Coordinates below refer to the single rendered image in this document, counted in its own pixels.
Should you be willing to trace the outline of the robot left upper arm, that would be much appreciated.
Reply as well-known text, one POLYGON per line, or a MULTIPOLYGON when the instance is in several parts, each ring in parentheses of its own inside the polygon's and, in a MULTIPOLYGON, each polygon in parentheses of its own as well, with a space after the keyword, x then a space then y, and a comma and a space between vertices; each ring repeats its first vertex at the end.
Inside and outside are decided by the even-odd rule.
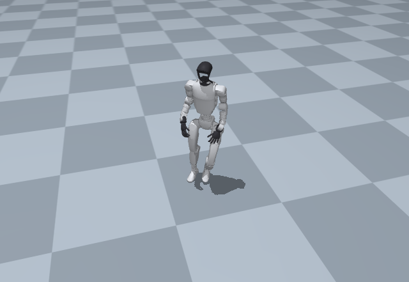
POLYGON ((219 109, 225 111, 226 110, 226 104, 227 104, 227 89, 225 86, 222 85, 216 85, 215 87, 215 92, 219 96, 219 109))

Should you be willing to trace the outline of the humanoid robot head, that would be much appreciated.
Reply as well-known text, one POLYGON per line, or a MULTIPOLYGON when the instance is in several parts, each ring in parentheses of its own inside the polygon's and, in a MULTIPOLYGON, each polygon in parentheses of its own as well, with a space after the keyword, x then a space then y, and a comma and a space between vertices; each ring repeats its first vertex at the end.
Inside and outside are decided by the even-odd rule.
POLYGON ((197 68, 197 75, 198 75, 198 77, 199 77, 199 80, 202 81, 202 82, 199 82, 200 85, 202 85, 202 86, 208 86, 208 85, 210 85, 211 83, 213 83, 213 81, 209 80, 209 76, 210 76, 211 71, 212 71, 212 64, 211 64, 211 63, 209 63, 209 62, 207 62, 207 61, 204 61, 204 62, 202 62, 202 63, 199 64, 199 66, 198 66, 198 68, 197 68), (200 77, 199 73, 208 74, 208 76, 202 76, 202 77, 200 77), (210 84, 207 84, 207 82, 209 82, 209 81, 210 81, 211 83, 210 83, 210 84))

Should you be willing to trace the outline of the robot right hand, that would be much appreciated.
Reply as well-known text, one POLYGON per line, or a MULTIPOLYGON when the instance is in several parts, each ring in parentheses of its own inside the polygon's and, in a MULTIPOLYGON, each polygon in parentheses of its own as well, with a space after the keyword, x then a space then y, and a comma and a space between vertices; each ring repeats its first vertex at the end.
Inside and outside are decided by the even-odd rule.
POLYGON ((186 131, 186 129, 189 131, 189 129, 186 127, 186 117, 185 116, 183 116, 182 117, 182 121, 180 122, 181 123, 181 133, 182 133, 182 136, 183 137, 189 137, 190 135, 189 134, 187 134, 187 131, 186 131))

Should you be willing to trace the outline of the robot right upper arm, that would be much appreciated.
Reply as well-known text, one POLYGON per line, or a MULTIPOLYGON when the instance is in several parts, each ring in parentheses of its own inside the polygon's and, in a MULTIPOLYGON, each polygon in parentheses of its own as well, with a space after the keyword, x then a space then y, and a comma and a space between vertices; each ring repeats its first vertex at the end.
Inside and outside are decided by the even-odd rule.
POLYGON ((192 94, 192 86, 193 86, 194 82, 195 81, 193 81, 193 80, 188 80, 186 85, 185 85, 185 91, 186 91, 186 95, 187 95, 187 97, 185 99, 185 103, 188 103, 190 105, 192 105, 194 103, 193 94, 192 94))

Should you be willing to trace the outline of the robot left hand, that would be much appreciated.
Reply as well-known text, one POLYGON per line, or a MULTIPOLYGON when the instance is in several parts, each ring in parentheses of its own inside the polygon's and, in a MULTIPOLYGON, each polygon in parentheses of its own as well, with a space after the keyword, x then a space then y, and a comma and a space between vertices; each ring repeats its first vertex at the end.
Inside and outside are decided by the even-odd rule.
POLYGON ((216 141, 217 141, 217 143, 218 143, 218 141, 219 141, 219 139, 220 139, 220 132, 222 132, 222 130, 220 131, 220 130, 218 130, 218 127, 219 127, 219 124, 217 125, 217 127, 216 127, 216 131, 214 131, 212 134, 210 134, 209 136, 207 136, 207 137, 210 137, 211 135, 212 135, 212 137, 211 137, 211 139, 208 141, 208 142, 210 142, 211 140, 212 140, 212 142, 211 143, 215 143, 216 141), (214 142, 213 142, 214 141, 214 142))

